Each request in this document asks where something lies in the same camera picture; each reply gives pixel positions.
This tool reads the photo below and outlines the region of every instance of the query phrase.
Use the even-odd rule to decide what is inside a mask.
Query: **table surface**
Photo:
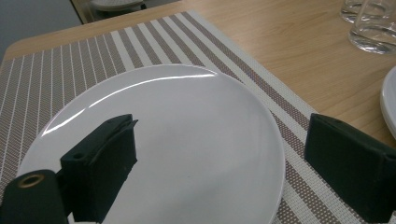
[[[379,94],[396,55],[368,53],[347,39],[351,23],[342,1],[180,0],[10,46],[4,59],[51,49],[144,21],[193,9],[313,106],[396,147],[381,113]]]

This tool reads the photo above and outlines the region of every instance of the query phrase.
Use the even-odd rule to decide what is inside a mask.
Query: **white dish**
[[[393,137],[396,138],[396,66],[388,72],[384,79],[380,103],[385,122]]]
[[[92,87],[44,128],[19,175],[60,170],[83,136],[127,113],[139,120],[138,162],[105,224],[272,222],[285,177],[276,122],[244,85],[201,67],[146,67]]]

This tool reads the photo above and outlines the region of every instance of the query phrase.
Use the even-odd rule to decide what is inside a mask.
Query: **striped placemat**
[[[272,111],[287,159],[275,223],[362,223],[303,160],[315,110],[194,11],[5,61],[0,73],[1,195],[35,137],[68,102],[116,74],[168,63],[230,75]]]

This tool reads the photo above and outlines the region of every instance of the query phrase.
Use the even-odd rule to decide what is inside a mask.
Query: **clear glass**
[[[361,9],[363,0],[344,0],[341,6],[340,16],[345,21],[353,22]]]
[[[396,54],[396,0],[364,0],[349,40],[369,52]]]

